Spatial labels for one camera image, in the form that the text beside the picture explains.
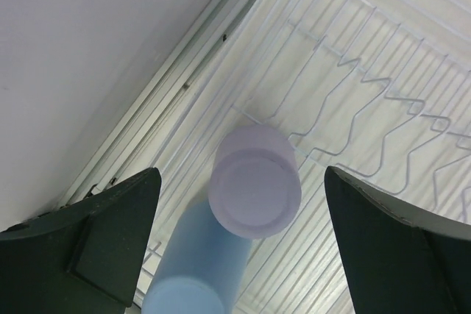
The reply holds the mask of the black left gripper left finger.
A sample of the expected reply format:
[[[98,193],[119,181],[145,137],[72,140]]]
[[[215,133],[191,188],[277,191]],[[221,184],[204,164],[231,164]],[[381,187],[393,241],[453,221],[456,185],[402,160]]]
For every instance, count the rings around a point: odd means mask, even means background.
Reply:
[[[1,232],[2,313],[124,313],[132,306],[162,179],[147,168]]]

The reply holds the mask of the lilac plastic cup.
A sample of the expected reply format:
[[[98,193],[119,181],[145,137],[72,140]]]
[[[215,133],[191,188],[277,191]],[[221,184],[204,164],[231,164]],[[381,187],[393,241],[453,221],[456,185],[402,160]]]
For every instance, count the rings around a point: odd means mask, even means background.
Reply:
[[[229,232],[268,238],[296,216],[302,187],[293,147],[277,129],[239,126],[219,144],[208,186],[210,208]]]

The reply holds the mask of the blue plastic cup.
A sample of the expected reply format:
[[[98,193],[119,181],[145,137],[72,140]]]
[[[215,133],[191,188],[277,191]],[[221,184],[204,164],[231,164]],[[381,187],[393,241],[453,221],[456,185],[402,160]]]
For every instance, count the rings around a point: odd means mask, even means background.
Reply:
[[[227,231],[208,201],[180,216],[146,292],[142,313],[231,313],[252,241]]]

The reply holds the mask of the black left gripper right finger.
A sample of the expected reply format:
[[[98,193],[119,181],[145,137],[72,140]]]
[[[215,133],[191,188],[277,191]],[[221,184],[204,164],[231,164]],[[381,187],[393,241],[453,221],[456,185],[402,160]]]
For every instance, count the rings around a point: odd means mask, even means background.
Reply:
[[[357,313],[469,313],[470,225],[325,171],[330,218]]]

